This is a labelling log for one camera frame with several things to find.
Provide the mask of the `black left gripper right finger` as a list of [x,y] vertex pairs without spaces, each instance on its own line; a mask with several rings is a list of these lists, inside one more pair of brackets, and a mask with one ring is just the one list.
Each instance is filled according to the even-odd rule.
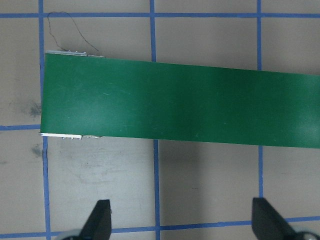
[[258,240],[299,240],[299,234],[263,197],[252,199],[251,228]]

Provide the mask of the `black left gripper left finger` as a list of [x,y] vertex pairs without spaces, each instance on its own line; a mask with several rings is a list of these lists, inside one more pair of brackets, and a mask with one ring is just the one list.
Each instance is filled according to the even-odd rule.
[[112,233],[111,204],[109,199],[98,200],[80,231],[80,240],[109,240]]

